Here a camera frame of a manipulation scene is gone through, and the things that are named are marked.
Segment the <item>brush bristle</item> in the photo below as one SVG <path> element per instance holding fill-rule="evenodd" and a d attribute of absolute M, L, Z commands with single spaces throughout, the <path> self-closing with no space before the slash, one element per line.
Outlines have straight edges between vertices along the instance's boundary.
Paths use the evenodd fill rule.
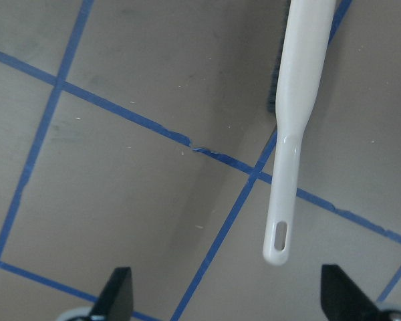
<path fill-rule="evenodd" d="M 282 28 L 282 36 L 279 42 L 279 51 L 275 60 L 275 67 L 272 71 L 271 76 L 271 86 L 269 91 L 269 97 L 267 98 L 267 110 L 269 112 L 275 113 L 276 111 L 276 91 L 278 87 L 278 77 L 279 70 L 281 68 L 281 58 L 282 58 L 282 50 L 283 50 L 283 41 L 285 39 L 285 31 L 287 30 L 287 22 L 288 22 L 288 14 L 289 14 L 289 6 L 291 5 L 291 0 L 287 0 L 284 8 L 284 20 L 283 20 L 283 28 Z"/>

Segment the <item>white plastic handle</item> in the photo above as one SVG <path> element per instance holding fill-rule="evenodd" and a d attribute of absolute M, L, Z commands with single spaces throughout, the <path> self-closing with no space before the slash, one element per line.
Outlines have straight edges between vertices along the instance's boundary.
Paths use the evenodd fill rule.
<path fill-rule="evenodd" d="M 303 133 L 315 104 L 336 0 L 292 0 L 276 93 L 277 147 L 263 256 L 288 259 Z"/>

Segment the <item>white brush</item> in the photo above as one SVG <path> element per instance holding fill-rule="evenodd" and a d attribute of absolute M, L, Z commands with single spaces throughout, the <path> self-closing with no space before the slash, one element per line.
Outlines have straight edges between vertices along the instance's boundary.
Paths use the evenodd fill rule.
<path fill-rule="evenodd" d="M 292 0 L 276 92 L 277 145 L 263 256 L 288 259 L 300 148 L 318 91 L 336 0 Z"/>

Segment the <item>brush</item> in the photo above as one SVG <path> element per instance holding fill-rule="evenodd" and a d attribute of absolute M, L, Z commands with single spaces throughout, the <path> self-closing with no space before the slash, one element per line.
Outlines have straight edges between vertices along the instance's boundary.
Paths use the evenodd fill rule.
<path fill-rule="evenodd" d="M 291 0 L 275 113 L 277 145 L 263 256 L 284 264 L 289 255 L 303 133 L 315 104 L 336 0 Z"/>

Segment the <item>hanging hole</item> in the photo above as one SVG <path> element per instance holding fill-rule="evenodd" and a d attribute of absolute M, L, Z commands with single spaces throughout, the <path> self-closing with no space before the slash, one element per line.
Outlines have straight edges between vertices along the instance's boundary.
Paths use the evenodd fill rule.
<path fill-rule="evenodd" d="M 275 232 L 275 249 L 282 251 L 285 247 L 285 238 L 287 237 L 287 224 L 284 221 L 280 221 L 276 225 Z"/>

